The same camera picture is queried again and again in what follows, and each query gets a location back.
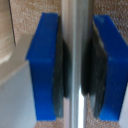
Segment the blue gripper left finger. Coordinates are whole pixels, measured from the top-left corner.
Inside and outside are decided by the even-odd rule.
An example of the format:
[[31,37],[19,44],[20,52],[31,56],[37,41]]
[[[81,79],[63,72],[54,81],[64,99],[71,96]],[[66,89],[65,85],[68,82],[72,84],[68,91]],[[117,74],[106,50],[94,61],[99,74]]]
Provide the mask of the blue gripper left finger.
[[26,59],[30,64],[37,120],[62,118],[63,40],[58,14],[41,15]]

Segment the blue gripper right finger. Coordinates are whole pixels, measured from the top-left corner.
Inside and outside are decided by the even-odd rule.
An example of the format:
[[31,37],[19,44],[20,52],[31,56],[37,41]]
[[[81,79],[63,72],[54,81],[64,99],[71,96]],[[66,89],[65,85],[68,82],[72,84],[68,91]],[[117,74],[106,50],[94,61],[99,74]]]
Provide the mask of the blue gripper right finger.
[[128,45],[108,15],[94,16],[82,91],[95,118],[118,121],[128,83]]

